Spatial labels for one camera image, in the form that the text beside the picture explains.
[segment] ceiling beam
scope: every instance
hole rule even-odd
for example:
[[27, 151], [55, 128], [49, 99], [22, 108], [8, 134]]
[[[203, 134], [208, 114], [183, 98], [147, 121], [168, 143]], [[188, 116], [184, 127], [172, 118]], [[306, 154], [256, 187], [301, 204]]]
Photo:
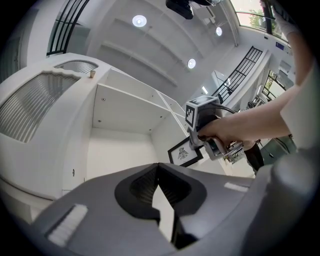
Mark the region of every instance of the ceiling beam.
[[154, 65], [153, 63], [151, 63], [150, 61], [146, 60], [145, 58], [141, 57], [140, 55], [137, 55], [137, 54], [133, 55], [132, 52], [129, 51], [128, 49], [123, 48], [123, 47], [121, 47], [119, 45], [115, 45], [114, 43], [109, 42], [107, 40], [104, 40], [102, 42], [102, 46], [103, 47], [107, 47], [107, 48], [111, 48], [113, 50], [116, 50], [116, 51], [118, 51], [120, 53], [123, 53], [123, 54], [129, 56], [130, 58], [133, 58], [133, 59], [137, 60], [138, 62], [141, 62], [145, 66], [148, 66], [149, 68], [151, 68], [152, 70], [154, 70], [155, 72], [157, 72], [158, 74], [160, 74], [161, 76], [163, 76], [167, 80], [169, 80], [170, 84], [172, 84], [172, 86], [178, 87], [178, 83], [173, 77], [169, 76], [165, 71], [163, 71], [158, 66]]
[[187, 38], [189, 38], [190, 42], [198, 49], [198, 52], [200, 53], [201, 57], [202, 58], [205, 57], [204, 54], [201, 52], [201, 49], [198, 47], [197, 43], [195, 43], [195, 40], [193, 39], [193, 37], [179, 22], [177, 22], [171, 15], [169, 15], [167, 12], [165, 12], [160, 6], [156, 5], [154, 2], [152, 2], [150, 0], [142, 0], [142, 1], [152, 5], [153, 7], [157, 8], [158, 10], [163, 12], [163, 15], [165, 15], [170, 21], [175, 23], [183, 31], [183, 33], [187, 36]]
[[[121, 22], [123, 25], [125, 26], [130, 26], [130, 28], [133, 28], [135, 30], [140, 30], [139, 27], [133, 26], [132, 23], [129, 23], [126, 20], [120, 19], [120, 18], [116, 18], [115, 20]], [[163, 48], [165, 48], [168, 52], [170, 52], [177, 61], [181, 62], [181, 65], [184, 68], [188, 68], [187, 63], [189, 58], [186, 58], [185, 56], [180, 55], [177, 52], [174, 52], [169, 46], [166, 45], [166, 42], [164, 39], [161, 38], [161, 36], [157, 36], [156, 33], [153, 33], [153, 31], [147, 30], [145, 32], [146, 36], [151, 37], [153, 40], [155, 40], [156, 42], [158, 42]]]

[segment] hand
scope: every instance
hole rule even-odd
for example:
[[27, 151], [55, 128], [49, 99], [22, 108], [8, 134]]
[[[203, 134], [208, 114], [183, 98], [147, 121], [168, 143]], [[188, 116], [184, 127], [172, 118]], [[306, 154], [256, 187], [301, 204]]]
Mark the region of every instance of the hand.
[[282, 16], [276, 12], [273, 6], [271, 7], [271, 9], [272, 9], [273, 16], [275, 18], [275, 22], [279, 25], [281, 32], [284, 34], [286, 38], [292, 32], [296, 32], [296, 33], [299, 32], [299, 30], [293, 24], [284, 20]]
[[198, 135], [201, 140], [210, 140], [212, 137], [217, 137], [220, 139], [225, 147], [227, 147], [230, 142], [235, 141], [235, 137], [231, 134], [229, 116], [216, 119], [208, 123], [203, 127]]

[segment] black railing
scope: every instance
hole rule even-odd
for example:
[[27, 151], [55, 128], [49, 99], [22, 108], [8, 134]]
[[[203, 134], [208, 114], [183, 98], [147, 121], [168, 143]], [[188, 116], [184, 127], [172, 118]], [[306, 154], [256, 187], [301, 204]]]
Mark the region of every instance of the black railing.
[[279, 81], [278, 81], [278, 74], [272, 72], [271, 70], [269, 70], [269, 74], [268, 74], [268, 78], [265, 81], [262, 93], [266, 96], [268, 101], [272, 101], [276, 98], [276, 96], [269, 90], [271, 85], [275, 82], [278, 84], [278, 86], [280, 86], [283, 91], [286, 91], [285, 86], [283, 86]]
[[65, 54], [72, 32], [77, 21], [90, 0], [67, 0], [51, 37], [50, 49], [47, 56], [52, 54]]
[[225, 102], [226, 99], [229, 98], [229, 96], [237, 89], [237, 87], [249, 74], [260, 58], [261, 54], [261, 50], [258, 50], [252, 46], [239, 65], [223, 82], [223, 84], [220, 85], [219, 88], [212, 94], [212, 96], [218, 97], [221, 104]]

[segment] white shelf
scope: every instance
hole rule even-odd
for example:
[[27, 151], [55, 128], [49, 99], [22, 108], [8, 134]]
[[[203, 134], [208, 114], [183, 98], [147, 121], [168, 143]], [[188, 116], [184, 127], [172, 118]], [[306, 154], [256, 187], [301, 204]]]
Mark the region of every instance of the white shelf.
[[163, 94], [162, 92], [159, 92], [164, 101], [167, 103], [168, 107], [174, 112], [175, 114], [178, 114], [182, 117], [186, 115], [186, 112], [184, 109], [172, 98], [168, 97], [167, 95]]
[[151, 134], [171, 112], [143, 98], [98, 84], [93, 127], [128, 133]]
[[146, 164], [170, 163], [168, 150], [185, 138], [171, 112], [151, 134], [92, 128], [87, 179]]
[[105, 80], [105, 84], [123, 92], [137, 96], [146, 101], [157, 104], [165, 109], [167, 105], [159, 96], [158, 91], [139, 80], [122, 73], [120, 71], [110, 69]]
[[186, 138], [185, 132], [170, 114], [151, 133], [152, 143], [159, 162], [170, 163], [168, 150]]
[[181, 123], [183, 129], [185, 131], [187, 131], [188, 130], [188, 125], [187, 125], [187, 122], [186, 122], [186, 118], [184, 116], [179, 115], [179, 114], [176, 114], [175, 116], [176, 116], [176, 118], [178, 118], [178, 120]]

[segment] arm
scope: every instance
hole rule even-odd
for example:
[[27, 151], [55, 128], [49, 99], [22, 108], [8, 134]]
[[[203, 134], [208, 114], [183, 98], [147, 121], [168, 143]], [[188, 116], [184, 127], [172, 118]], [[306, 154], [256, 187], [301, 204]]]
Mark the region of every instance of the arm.
[[295, 84], [278, 98], [262, 106], [215, 120], [199, 131], [199, 136], [217, 136], [225, 145], [230, 141], [247, 141], [290, 134], [280, 111], [300, 90], [313, 64], [313, 55], [302, 35], [291, 24], [277, 17], [282, 32], [291, 45], [296, 67]]
[[199, 131], [199, 136], [217, 136], [225, 145], [231, 141], [250, 141], [282, 137], [290, 131], [280, 116], [280, 110], [300, 88], [294, 85], [271, 102], [246, 111], [217, 119]]

